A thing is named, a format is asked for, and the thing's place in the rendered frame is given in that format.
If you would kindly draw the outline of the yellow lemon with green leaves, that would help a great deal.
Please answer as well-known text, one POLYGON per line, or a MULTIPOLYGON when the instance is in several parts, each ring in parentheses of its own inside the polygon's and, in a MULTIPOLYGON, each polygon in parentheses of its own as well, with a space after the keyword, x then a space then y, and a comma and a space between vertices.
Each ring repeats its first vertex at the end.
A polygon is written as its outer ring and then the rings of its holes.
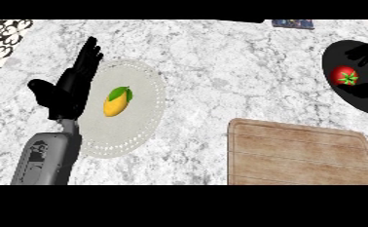
POLYGON ((103 101, 103 115, 106 117, 116 116, 127 108, 131 101, 131 89, 118 87, 109 92, 103 101))

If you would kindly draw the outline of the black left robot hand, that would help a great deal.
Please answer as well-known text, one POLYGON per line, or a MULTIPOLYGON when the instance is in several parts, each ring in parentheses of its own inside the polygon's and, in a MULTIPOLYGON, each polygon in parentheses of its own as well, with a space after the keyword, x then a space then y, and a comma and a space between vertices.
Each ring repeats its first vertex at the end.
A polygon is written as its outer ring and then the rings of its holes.
POLYGON ((50 120, 75 120, 82 113, 90 83, 103 58, 96 42, 94 37, 87 38, 75 64, 64 70, 56 84, 41 79, 26 83, 38 105, 48 109, 50 120))

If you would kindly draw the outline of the red tomato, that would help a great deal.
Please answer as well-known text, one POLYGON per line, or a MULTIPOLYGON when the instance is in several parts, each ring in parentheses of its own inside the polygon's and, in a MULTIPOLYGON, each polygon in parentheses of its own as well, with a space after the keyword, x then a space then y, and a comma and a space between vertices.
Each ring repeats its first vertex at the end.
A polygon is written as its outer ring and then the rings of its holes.
POLYGON ((331 79, 335 85, 345 84, 354 86, 359 79, 359 75, 351 67, 339 65, 333 68, 331 72, 331 79))

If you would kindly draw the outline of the round white lace placemat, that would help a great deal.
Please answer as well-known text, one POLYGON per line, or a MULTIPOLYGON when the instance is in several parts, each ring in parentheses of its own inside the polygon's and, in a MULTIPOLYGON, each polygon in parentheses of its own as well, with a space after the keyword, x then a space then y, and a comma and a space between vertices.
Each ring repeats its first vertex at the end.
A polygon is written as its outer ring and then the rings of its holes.
POLYGON ((141 61, 103 61, 78 117, 79 152, 104 159, 130 153, 153 134, 164 109, 165 87, 158 71, 141 61), (103 101, 118 87, 131 89, 131 101, 116 116, 106 117, 103 101))

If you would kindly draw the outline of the black and white patterned object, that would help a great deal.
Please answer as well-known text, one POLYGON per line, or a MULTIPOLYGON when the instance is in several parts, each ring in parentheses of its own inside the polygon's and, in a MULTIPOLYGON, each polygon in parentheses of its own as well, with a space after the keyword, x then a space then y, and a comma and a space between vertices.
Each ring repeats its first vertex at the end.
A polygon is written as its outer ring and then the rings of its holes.
POLYGON ((20 44, 30 27, 30 19, 0 19, 0 68, 20 44))

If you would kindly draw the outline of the blue patterned flat object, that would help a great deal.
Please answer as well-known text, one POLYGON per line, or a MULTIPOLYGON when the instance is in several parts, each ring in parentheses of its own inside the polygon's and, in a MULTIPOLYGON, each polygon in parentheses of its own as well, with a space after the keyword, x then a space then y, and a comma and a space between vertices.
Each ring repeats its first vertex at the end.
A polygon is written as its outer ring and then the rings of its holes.
POLYGON ((271 25, 274 27, 313 29, 313 22, 310 19, 273 19, 271 25))

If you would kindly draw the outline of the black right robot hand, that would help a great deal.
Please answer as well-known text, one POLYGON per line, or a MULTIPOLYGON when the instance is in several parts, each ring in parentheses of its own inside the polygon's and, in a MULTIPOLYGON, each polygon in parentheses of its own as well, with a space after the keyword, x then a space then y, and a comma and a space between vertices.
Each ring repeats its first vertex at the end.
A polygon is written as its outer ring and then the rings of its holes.
POLYGON ((357 66, 368 64, 368 44, 363 44, 344 52, 350 60, 357 60, 357 66))

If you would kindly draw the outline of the wooden cutting board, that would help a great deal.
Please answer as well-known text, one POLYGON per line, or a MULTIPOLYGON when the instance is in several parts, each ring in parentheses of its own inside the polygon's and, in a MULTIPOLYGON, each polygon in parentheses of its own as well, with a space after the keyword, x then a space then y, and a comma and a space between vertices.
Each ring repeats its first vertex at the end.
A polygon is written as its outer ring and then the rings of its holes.
POLYGON ((368 185, 368 139, 353 131, 231 119, 227 183, 368 185))

